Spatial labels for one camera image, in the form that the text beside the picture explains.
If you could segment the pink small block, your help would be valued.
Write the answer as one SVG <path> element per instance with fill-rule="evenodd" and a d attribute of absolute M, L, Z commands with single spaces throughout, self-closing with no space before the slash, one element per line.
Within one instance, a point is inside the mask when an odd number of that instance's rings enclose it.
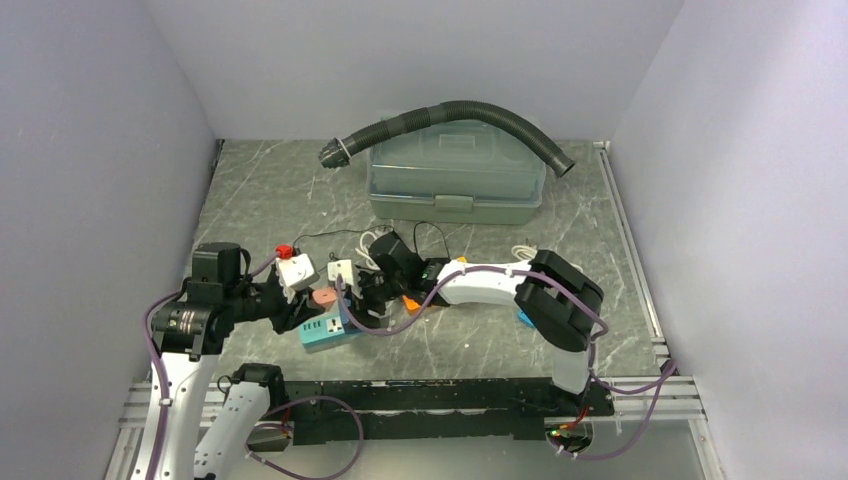
<path fill-rule="evenodd" d="M 331 310 L 337 303 L 338 295 L 332 287 L 315 289 L 312 292 L 312 300 L 325 311 Z"/>

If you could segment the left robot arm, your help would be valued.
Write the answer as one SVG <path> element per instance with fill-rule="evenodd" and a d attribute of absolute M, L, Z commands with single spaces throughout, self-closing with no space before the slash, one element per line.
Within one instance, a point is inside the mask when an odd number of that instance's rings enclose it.
<path fill-rule="evenodd" d="M 152 392 L 133 478 L 222 479 L 255 423 L 285 411 L 281 368 L 244 364 L 232 376 L 223 411 L 200 431 L 209 384 L 236 325 L 267 319 L 284 334 L 323 311 L 312 300 L 320 275 L 307 254 L 278 246 L 258 268 L 269 273 L 261 283 L 250 265 L 237 243 L 202 244 L 179 291 L 145 313 Z"/>

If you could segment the teal power strip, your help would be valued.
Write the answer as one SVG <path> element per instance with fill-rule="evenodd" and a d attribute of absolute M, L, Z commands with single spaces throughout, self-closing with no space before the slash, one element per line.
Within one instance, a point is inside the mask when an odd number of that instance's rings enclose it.
<path fill-rule="evenodd" d="M 314 317 L 298 328 L 300 343 L 307 353 L 335 348 L 358 334 L 360 330 L 339 313 Z"/>

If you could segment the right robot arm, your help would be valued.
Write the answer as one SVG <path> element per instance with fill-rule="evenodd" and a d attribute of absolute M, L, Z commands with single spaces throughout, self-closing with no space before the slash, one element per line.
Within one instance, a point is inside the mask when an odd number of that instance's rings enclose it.
<path fill-rule="evenodd" d="M 588 404 L 593 335 L 604 329 L 604 292 L 556 252 L 539 250 L 528 260 L 504 264 L 423 258 L 389 232 L 369 246 L 368 254 L 373 266 L 328 275 L 339 297 L 348 302 L 346 312 L 354 324 L 371 335 L 396 334 L 395 327 L 378 328 L 376 316 L 400 297 L 421 307 L 516 308 L 555 349 L 550 391 L 555 409 L 574 415 Z"/>

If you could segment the orange power strip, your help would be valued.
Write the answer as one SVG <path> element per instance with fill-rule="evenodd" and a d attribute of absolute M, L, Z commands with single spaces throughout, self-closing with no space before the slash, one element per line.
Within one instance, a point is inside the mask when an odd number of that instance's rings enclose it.
<path fill-rule="evenodd" d="M 409 313 L 421 310 L 422 302 L 440 283 L 440 275 L 450 262 L 448 257 L 426 258 L 407 275 L 402 300 Z"/>

